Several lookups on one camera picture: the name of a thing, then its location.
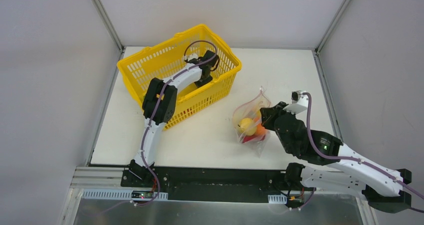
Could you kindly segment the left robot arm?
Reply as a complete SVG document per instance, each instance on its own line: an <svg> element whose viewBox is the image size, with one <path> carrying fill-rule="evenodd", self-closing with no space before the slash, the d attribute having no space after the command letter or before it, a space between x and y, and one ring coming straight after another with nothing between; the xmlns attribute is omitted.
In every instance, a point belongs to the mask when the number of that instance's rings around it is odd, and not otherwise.
<svg viewBox="0 0 424 225"><path fill-rule="evenodd" d="M157 181L153 171L157 144L162 130L176 111L178 94L189 85L198 88L212 81L211 70L220 58L215 51L207 50L203 56L193 53L185 56L185 66L176 73L160 79L154 77L147 88L141 108L144 117L144 132L140 149L131 160L129 172L140 187Z"/></svg>

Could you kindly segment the clear zip top bag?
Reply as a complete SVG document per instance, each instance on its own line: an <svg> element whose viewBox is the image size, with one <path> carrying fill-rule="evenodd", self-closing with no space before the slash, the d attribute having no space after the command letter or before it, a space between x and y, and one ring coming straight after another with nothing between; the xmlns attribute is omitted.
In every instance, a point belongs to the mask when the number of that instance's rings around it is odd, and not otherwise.
<svg viewBox="0 0 424 225"><path fill-rule="evenodd" d="M260 109L269 108L270 99L266 89L259 88L259 93L251 100L238 106L231 118L231 123L237 137L237 142L250 148L257 157L261 157L270 132L262 125Z"/></svg>

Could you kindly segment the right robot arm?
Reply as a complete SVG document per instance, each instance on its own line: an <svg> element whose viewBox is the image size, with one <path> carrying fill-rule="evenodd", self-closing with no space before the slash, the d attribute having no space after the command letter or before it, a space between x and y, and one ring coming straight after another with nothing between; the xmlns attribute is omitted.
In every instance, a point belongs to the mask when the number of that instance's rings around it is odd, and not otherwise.
<svg viewBox="0 0 424 225"><path fill-rule="evenodd" d="M262 126L276 133L286 153L313 165L291 162L284 175L290 190L322 188L364 200L378 211L395 214L412 208L404 191L412 173L389 169L358 154L339 138L310 128L307 105L279 102L259 110Z"/></svg>

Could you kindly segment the red chili pepper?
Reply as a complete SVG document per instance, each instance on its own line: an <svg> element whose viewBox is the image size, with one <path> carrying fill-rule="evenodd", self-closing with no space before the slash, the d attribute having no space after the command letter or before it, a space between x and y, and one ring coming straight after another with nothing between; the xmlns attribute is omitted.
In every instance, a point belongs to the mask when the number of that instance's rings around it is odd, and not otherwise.
<svg viewBox="0 0 424 225"><path fill-rule="evenodd" d="M260 143L266 138L266 135L246 135L242 140L241 143Z"/></svg>

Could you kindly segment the pale yellow round fruit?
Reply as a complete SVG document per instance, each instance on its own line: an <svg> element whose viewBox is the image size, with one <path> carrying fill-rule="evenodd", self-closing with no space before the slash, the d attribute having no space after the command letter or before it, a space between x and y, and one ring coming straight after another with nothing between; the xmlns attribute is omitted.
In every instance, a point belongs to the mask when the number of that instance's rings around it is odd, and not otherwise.
<svg viewBox="0 0 424 225"><path fill-rule="evenodd" d="M237 124L237 128L241 134L251 136L255 134L257 125L253 119L246 117Z"/></svg>

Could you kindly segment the orange tangerine with leaf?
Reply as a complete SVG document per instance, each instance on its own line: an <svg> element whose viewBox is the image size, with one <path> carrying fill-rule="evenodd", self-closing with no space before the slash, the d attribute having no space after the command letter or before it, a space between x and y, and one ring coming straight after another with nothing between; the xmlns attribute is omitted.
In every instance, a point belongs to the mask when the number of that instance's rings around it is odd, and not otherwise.
<svg viewBox="0 0 424 225"><path fill-rule="evenodd" d="M255 136L257 136L257 137L263 137L266 134L267 134L267 130L261 124L258 124L256 126Z"/></svg>

